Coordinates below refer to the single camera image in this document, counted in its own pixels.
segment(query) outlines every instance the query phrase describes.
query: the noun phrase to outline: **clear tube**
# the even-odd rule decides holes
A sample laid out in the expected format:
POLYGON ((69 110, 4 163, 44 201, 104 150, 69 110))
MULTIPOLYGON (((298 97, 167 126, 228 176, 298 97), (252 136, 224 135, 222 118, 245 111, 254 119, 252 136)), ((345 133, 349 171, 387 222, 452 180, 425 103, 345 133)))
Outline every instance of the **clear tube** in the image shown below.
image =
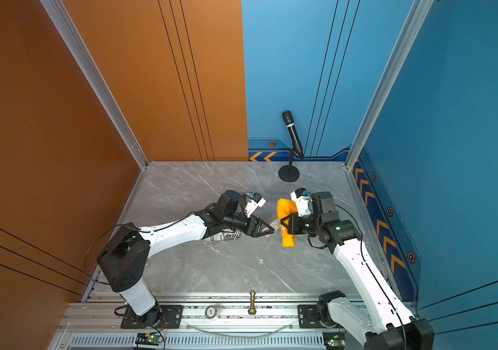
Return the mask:
POLYGON ((275 330, 274 332, 270 332, 270 333, 266 333, 266 334, 262 334, 262 335, 250 336, 250 335, 229 335, 229 334, 224 334, 224 333, 211 332, 209 330, 200 329, 196 326, 188 324, 188 326, 190 328, 196 329, 199 332, 201 332, 203 335, 206 335, 210 338, 216 338, 219 340, 230 340, 230 341, 234 341, 234 342, 243 342, 244 340, 267 339, 267 338, 270 338, 270 337, 274 336, 275 334, 281 332, 282 330, 288 328, 291 325, 293 325, 293 323, 287 324, 286 326, 283 326, 283 327, 275 330))

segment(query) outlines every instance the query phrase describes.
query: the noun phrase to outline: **yellow object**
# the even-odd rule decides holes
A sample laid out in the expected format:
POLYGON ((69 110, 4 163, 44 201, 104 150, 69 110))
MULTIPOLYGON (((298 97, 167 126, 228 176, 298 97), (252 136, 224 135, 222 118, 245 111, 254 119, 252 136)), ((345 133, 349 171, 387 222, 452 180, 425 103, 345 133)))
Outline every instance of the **yellow object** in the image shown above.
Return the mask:
MULTIPOLYGON (((282 220, 286 216, 292 213, 297 213, 298 208, 295 206, 295 202, 288 199, 280 199, 278 200, 278 204, 276 205, 276 212, 278 213, 278 220, 282 220)), ((284 220, 284 224, 287 226, 289 220, 284 220)), ((283 247, 295 247, 294 235, 290 235, 287 233, 287 228, 280 226, 282 229, 282 246, 283 247)))

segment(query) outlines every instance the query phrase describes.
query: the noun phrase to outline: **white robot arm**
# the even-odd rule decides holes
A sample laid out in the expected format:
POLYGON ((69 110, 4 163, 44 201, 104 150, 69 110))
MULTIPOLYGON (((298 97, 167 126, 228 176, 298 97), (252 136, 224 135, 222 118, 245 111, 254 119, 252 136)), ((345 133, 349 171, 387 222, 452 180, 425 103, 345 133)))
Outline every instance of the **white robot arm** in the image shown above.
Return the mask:
MULTIPOLYGON (((324 294, 317 303, 325 326, 341 325, 366 349, 431 349, 433 330, 426 320, 417 320, 397 298, 371 261, 362 235, 349 220, 340 221, 329 192, 309 195, 305 189, 292 193, 298 213, 291 214, 290 234, 318 236, 324 247, 349 273, 369 311, 369 316, 353 306, 343 293, 324 294)), ((204 239, 224 230, 239 230, 251 237, 274 230, 253 216, 265 200, 250 194, 241 212, 242 197, 235 191, 223 193, 217 203, 190 214, 182 220, 157 226, 122 226, 99 254, 97 261, 111 288, 127 301, 146 327, 161 317, 161 308, 142 278, 146 260, 175 245, 204 239)))
POLYGON ((179 221, 137 228, 127 223, 105 245, 97 262, 111 289, 127 301, 144 325, 153 326, 161 311, 142 278, 146 260, 164 249, 222 231, 241 231, 251 237, 272 234, 274 229, 252 214, 265 202, 258 193, 247 194, 244 199, 238 192, 228 190, 217 203, 179 221), (245 205, 237 212, 242 202, 245 205))

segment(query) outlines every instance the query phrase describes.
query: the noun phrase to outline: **chevron stripe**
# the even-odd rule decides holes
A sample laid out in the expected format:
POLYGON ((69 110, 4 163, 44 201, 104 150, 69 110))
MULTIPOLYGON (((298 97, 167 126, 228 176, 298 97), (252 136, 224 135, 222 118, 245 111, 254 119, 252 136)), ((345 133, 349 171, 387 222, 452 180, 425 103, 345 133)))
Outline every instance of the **chevron stripe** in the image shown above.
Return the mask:
POLYGON ((364 185, 369 185, 368 180, 360 180, 360 193, 364 191, 364 185))
POLYGON ((383 251, 387 253, 387 243, 391 244, 393 247, 397 248, 397 245, 394 243, 392 239, 389 239, 389 237, 385 236, 383 237, 383 251))
POLYGON ((368 206, 368 197, 375 198, 376 196, 373 195, 373 193, 366 191, 365 192, 365 206, 368 206))
POLYGON ((275 154, 277 154, 277 152, 272 152, 272 153, 271 153, 271 154, 269 154, 267 157, 265 157, 265 160, 266 160, 267 162, 270 162, 270 158, 271 158, 273 155, 275 155, 275 154))
POLYGON ((388 229, 387 224, 381 220, 377 220, 377 236, 379 237, 379 227, 383 226, 384 228, 388 229))
POLYGON ((257 157, 258 157, 258 156, 260 156, 261 154, 262 154, 262 152, 257 152, 257 153, 255 153, 255 154, 253 155, 253 157, 251 157, 251 158, 249 158, 249 159, 251 159, 253 162, 256 162, 256 161, 257 161, 257 159, 255 159, 255 158, 257 158, 257 157))
POLYGON ((400 266, 402 266, 403 269, 406 269, 405 263, 402 262, 399 258, 394 256, 393 254, 391 255, 391 271, 393 271, 394 274, 394 264, 398 263, 400 266))
POLYGON ((357 173, 358 172, 364 173, 364 169, 356 169, 356 182, 357 182, 357 173))

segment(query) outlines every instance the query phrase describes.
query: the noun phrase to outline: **orange wall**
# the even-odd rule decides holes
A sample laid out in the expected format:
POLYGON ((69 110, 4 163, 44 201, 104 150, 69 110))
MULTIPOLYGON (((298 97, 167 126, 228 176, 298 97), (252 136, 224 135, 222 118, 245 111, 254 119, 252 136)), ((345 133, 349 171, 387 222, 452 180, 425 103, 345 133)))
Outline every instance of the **orange wall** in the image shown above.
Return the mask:
POLYGON ((0 348, 49 344, 138 174, 41 3, 0 1, 0 348))
POLYGON ((149 161, 247 160, 241 0, 64 0, 149 161))

